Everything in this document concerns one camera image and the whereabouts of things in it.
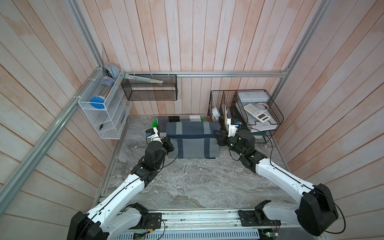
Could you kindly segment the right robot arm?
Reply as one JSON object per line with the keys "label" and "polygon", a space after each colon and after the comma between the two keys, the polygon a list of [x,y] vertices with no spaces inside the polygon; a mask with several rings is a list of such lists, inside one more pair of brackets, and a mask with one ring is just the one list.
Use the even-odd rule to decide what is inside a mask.
{"label": "right robot arm", "polygon": [[289,222],[319,237],[342,214],[327,186],[313,185],[276,165],[255,149],[255,138],[249,130],[239,130],[233,136],[229,132],[215,130],[214,135],[219,146],[226,146],[239,155],[244,167],[267,178],[296,201],[296,205],[292,206],[275,205],[270,200],[261,202],[255,207],[255,224],[261,225],[263,221]]}

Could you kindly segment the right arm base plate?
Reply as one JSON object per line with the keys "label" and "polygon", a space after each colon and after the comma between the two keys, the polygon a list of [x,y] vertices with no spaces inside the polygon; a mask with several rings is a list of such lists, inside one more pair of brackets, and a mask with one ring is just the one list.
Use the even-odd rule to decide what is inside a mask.
{"label": "right arm base plate", "polygon": [[239,210],[238,215],[241,220],[242,227],[258,227],[258,226],[281,226],[279,220],[269,220],[261,210],[244,211]]}

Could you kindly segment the navy grey striped scarf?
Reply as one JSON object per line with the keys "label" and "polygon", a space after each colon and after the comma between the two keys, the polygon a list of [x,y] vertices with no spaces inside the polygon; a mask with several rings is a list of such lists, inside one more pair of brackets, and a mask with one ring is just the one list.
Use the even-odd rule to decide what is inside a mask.
{"label": "navy grey striped scarf", "polygon": [[168,154],[174,159],[214,159],[220,156],[220,146],[214,131],[217,122],[168,122],[166,134],[172,138],[175,150]]}

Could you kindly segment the black white checkered scarf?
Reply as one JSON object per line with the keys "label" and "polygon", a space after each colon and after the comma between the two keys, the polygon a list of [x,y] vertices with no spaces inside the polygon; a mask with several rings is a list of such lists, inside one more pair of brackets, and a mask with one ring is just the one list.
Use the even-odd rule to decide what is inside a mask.
{"label": "black white checkered scarf", "polygon": [[170,122],[203,122],[204,119],[199,115],[182,115],[182,116],[158,116],[158,131],[166,133],[167,124]]}

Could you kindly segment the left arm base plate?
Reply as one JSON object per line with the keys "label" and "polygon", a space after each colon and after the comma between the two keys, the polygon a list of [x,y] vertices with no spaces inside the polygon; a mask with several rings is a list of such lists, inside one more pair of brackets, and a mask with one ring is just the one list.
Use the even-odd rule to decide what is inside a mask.
{"label": "left arm base plate", "polygon": [[132,229],[156,230],[162,227],[162,213],[147,213]]}

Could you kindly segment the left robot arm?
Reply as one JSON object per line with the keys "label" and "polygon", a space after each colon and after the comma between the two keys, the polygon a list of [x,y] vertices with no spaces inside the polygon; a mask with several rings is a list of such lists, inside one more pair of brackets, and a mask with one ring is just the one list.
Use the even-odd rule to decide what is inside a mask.
{"label": "left robot arm", "polygon": [[166,155],[174,150],[171,138],[155,137],[131,174],[112,194],[88,212],[77,212],[72,217],[67,239],[113,240],[125,230],[137,226],[148,212],[145,207],[133,204],[126,214],[119,213],[165,167]]}

